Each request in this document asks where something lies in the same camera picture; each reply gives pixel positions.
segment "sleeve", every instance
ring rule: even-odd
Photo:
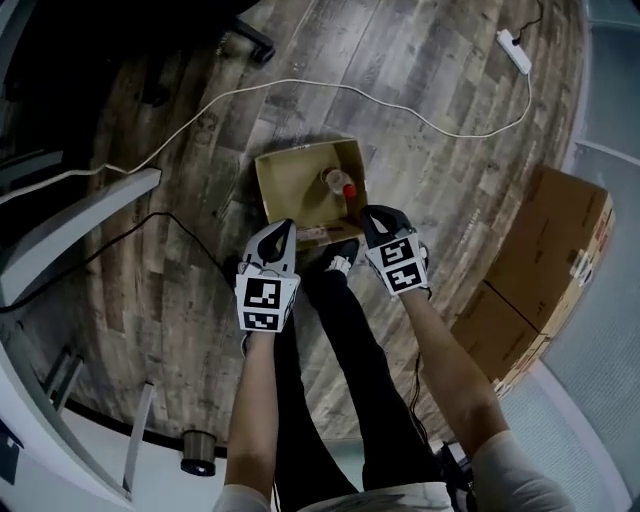
[[[225,485],[213,512],[271,512],[271,507],[265,497],[251,487]]]
[[[510,430],[483,444],[471,466],[481,512],[574,510],[560,486],[533,466]]]

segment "floor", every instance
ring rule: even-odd
[[[529,172],[559,166],[575,113],[582,61],[577,0],[544,0],[541,24],[522,46],[532,58],[531,110],[517,127],[487,140],[456,140],[405,113],[354,93],[298,84],[226,98],[164,150],[161,185],[105,222],[78,253],[93,252],[147,213],[171,211],[216,256],[242,252],[264,225],[252,167],[270,150],[343,137],[358,139],[370,201],[401,208],[431,251],[434,303],[447,322],[468,300],[496,254]],[[176,52],[163,72],[173,93],[141,105],[146,60],[125,62],[102,112],[94,164],[133,167],[208,100],[281,77],[340,82],[420,111],[439,126],[479,133],[518,117],[524,77],[494,42],[538,16],[533,0],[264,0],[243,19],[276,42],[258,68],[251,45],[230,35],[221,46]],[[103,174],[98,189],[117,179]],[[409,400],[417,349],[397,300],[360,257],[350,285]],[[201,249],[156,218],[51,290],[13,320],[43,377],[65,344],[85,368],[72,398],[131,423],[143,383],[155,384],[149,426],[179,436],[197,428],[224,444],[242,367],[234,297]],[[345,380],[304,295],[295,310],[307,401],[325,439],[357,438]],[[427,430],[448,437],[423,392]]]

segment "white power strip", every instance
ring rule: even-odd
[[[507,29],[501,30],[498,32],[497,39],[498,44],[504,48],[504,51],[507,52],[507,55],[509,55],[513,63],[520,70],[520,73],[528,75],[529,71],[531,71],[531,61],[520,45],[513,44],[514,37],[511,35],[511,32]]]

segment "forearm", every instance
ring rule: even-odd
[[[273,333],[254,332],[231,412],[225,484],[242,484],[271,499],[278,442]]]
[[[491,384],[422,290],[400,295],[418,340],[422,378],[467,455],[507,430]]]

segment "black pants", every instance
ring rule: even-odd
[[[424,445],[409,409],[395,389],[384,351],[342,272],[316,272],[305,279],[311,304],[345,374],[364,443],[365,490],[443,481],[440,465]],[[305,401],[289,319],[275,342],[280,429],[276,485],[283,512],[356,493],[327,451]]]

